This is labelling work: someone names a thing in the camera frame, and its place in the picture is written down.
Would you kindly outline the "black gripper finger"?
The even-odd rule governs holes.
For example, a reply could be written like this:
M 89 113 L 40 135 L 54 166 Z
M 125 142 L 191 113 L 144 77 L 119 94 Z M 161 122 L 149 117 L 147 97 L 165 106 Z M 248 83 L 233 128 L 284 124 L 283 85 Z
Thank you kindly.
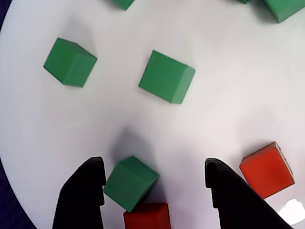
M 60 190 L 53 229 L 102 229 L 101 206 L 106 185 L 102 157 L 87 159 Z
M 290 229 L 234 170 L 217 158 L 205 160 L 205 185 L 211 189 L 222 229 Z

